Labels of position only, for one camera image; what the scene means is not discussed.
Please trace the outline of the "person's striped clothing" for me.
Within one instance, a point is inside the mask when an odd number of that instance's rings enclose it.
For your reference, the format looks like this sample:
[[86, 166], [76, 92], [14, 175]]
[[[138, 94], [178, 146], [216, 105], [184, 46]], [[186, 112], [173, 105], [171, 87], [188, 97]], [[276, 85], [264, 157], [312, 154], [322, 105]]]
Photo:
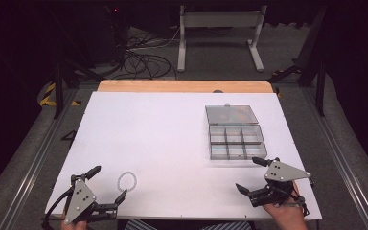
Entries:
[[247, 221], [232, 221], [215, 224], [202, 224], [193, 222], [178, 223], [172, 226], [162, 224], [154, 227], [139, 219], [131, 219], [127, 222], [124, 230], [256, 230], [253, 223]]

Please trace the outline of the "person's right hand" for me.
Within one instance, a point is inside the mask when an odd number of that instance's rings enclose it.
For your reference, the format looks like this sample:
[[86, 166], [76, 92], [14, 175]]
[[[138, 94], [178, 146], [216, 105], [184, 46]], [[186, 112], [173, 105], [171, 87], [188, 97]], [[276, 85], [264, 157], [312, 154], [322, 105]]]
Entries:
[[273, 217], [280, 230], [308, 230], [301, 206], [292, 204], [276, 207], [266, 204], [264, 209]]

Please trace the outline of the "clear plastic compartment box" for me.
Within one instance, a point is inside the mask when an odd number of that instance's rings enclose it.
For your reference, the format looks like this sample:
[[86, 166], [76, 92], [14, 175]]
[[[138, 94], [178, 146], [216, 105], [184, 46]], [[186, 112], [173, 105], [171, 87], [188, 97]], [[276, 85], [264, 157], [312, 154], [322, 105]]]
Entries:
[[266, 158], [261, 126], [249, 105], [206, 105], [211, 160]]

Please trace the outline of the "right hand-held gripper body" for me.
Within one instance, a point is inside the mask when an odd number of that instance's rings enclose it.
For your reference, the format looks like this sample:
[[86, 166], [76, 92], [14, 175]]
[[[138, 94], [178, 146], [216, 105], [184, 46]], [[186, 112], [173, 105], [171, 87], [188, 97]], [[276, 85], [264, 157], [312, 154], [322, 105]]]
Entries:
[[311, 174], [283, 163], [279, 158], [272, 159], [267, 167], [268, 170], [264, 174], [267, 184], [260, 190], [250, 192], [248, 196], [252, 206], [296, 204], [303, 207], [305, 199], [298, 194], [293, 194], [293, 182], [297, 179], [310, 178]]

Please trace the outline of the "yellow black hazard tape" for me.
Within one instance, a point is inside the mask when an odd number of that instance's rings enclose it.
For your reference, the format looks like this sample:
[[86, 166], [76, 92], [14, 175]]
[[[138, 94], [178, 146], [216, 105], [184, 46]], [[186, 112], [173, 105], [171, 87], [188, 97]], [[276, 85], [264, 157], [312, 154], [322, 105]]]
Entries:
[[[54, 91], [54, 89], [56, 88], [56, 84], [54, 82], [50, 83], [49, 86], [47, 87], [43, 98], [40, 101], [40, 105], [49, 105], [49, 106], [57, 106], [57, 103], [55, 101], [50, 101], [50, 96], [52, 94], [52, 92]], [[81, 105], [81, 101], [72, 101], [71, 102], [72, 106], [80, 106]]]

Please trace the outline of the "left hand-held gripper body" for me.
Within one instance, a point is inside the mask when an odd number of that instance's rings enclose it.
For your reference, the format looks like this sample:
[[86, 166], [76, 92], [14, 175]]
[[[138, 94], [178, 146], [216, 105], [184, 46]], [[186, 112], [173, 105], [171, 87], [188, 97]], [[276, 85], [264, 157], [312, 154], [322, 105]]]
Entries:
[[64, 222], [66, 224], [79, 221], [90, 223], [115, 219], [118, 205], [116, 203], [99, 204], [96, 195], [85, 183], [86, 179], [86, 176], [76, 178]]

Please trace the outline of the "black triangular bracket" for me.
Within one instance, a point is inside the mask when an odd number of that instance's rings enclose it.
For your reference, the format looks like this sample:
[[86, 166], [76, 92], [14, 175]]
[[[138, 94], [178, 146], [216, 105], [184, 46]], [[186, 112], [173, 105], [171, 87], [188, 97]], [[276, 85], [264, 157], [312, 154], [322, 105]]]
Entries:
[[73, 141], [75, 139], [77, 132], [75, 130], [70, 131], [69, 133], [65, 134], [61, 141]]

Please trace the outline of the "person's left hand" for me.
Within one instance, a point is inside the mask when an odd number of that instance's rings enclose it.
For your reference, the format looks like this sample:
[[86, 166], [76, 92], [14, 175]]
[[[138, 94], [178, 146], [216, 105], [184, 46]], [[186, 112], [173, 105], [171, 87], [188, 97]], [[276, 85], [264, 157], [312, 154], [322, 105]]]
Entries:
[[79, 221], [77, 223], [71, 222], [66, 224], [64, 221], [60, 224], [60, 230], [87, 230], [88, 225], [86, 221]]

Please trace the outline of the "aluminium floor rail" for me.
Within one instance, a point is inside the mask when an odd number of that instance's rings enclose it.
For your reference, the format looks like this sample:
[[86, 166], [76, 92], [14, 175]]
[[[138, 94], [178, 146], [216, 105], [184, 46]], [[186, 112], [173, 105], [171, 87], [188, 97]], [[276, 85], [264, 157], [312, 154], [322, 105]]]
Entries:
[[313, 93], [303, 87], [301, 89], [302, 94], [306, 102], [309, 105], [311, 112], [313, 113], [316, 122], [319, 124], [323, 136], [326, 139], [326, 143], [331, 152], [331, 157], [338, 168], [338, 171], [344, 181], [344, 184], [352, 198], [365, 226], [368, 230], [368, 199], [362, 190], [357, 176], [348, 164], [348, 161], [343, 155], [343, 152], [336, 142], [334, 134], [324, 116], [321, 116], [315, 104], [315, 97]]
[[42, 108], [0, 180], [4, 193], [4, 216], [0, 230], [41, 230], [42, 218], [54, 189], [70, 143], [62, 136], [76, 130], [91, 92], [71, 90], [59, 117], [52, 106]]

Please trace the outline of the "black tripod stand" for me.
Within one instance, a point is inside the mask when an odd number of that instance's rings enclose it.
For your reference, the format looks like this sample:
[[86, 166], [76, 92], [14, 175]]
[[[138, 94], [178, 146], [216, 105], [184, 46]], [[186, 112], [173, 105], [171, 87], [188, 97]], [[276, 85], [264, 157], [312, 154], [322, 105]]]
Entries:
[[83, 67], [75, 60], [70, 59], [63, 51], [63, 46], [60, 38], [60, 31], [58, 30], [58, 20], [56, 16], [50, 11], [48, 7], [44, 7], [46, 12], [47, 24], [47, 41], [50, 44], [49, 50], [52, 52], [52, 62], [54, 68], [54, 83], [56, 85], [56, 115], [58, 119], [64, 110], [64, 93], [63, 84], [66, 83], [68, 87], [77, 89], [80, 85], [79, 78], [74, 73], [75, 70], [81, 71], [89, 79], [101, 82], [104, 77], [95, 72]]
[[275, 71], [272, 77], [267, 81], [270, 83], [284, 79], [292, 73], [300, 73], [298, 84], [302, 87], [309, 86], [313, 80], [316, 80], [315, 107], [320, 116], [324, 116], [323, 101], [325, 90], [325, 63], [322, 60], [320, 52], [315, 48], [318, 35], [321, 30], [321, 24], [326, 14], [327, 7], [322, 6], [315, 16], [307, 38], [301, 48], [301, 51], [293, 65], [284, 71]]

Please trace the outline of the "white metal stand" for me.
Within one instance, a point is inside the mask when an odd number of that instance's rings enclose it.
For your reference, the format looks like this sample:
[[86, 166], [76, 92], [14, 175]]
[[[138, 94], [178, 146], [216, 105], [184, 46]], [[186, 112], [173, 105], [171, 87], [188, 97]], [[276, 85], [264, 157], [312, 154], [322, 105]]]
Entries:
[[267, 6], [261, 6], [253, 11], [187, 11], [180, 7], [179, 49], [177, 71], [184, 72], [186, 65], [185, 31], [188, 28], [253, 28], [254, 32], [247, 40], [248, 49], [254, 61], [255, 68], [262, 73], [265, 68], [257, 49], [258, 40], [266, 16]]

